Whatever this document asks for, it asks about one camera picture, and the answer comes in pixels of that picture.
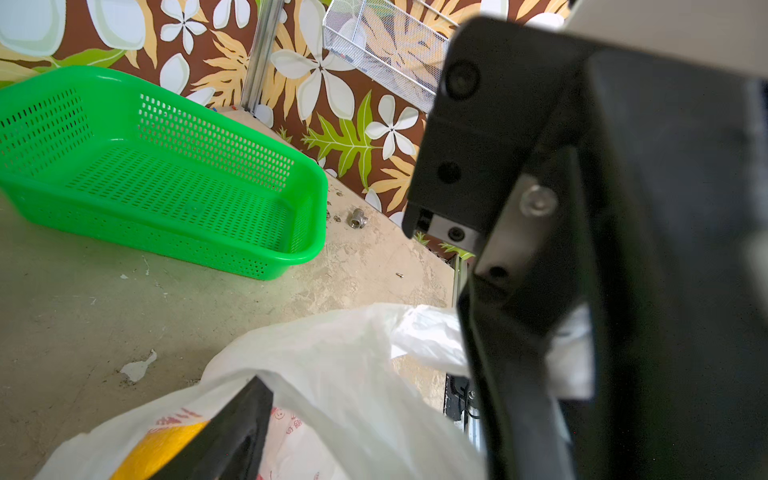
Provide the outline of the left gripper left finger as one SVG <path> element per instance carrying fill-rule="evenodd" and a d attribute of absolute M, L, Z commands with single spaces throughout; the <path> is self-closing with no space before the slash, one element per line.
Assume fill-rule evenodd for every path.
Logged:
<path fill-rule="evenodd" d="M 153 477 L 155 479 L 255 479 L 265 446 L 273 392 L 259 377 Z"/>

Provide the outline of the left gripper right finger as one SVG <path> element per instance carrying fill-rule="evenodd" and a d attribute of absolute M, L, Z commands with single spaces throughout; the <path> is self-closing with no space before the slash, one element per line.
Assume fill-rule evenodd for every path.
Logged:
<path fill-rule="evenodd" d="M 490 479 L 767 475 L 767 79 L 477 17 L 403 220 L 476 256 Z"/>

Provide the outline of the yellow peach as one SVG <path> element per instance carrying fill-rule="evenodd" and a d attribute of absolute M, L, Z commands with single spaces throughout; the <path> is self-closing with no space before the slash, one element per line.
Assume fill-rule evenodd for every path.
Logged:
<path fill-rule="evenodd" d="M 112 480 L 145 480 L 172 460 L 208 424 L 154 429 L 135 446 L 111 476 Z"/>

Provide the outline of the white plastic bag red print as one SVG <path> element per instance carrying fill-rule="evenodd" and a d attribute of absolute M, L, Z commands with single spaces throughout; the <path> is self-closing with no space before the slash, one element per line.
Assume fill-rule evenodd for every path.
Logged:
<path fill-rule="evenodd" d="M 194 386 L 60 445 L 42 479 L 111 479 L 154 429 L 213 420 L 255 376 L 273 392 L 260 479 L 482 479 L 485 456 L 404 379 L 408 356 L 469 372 L 451 309 L 374 304 L 250 331 Z"/>

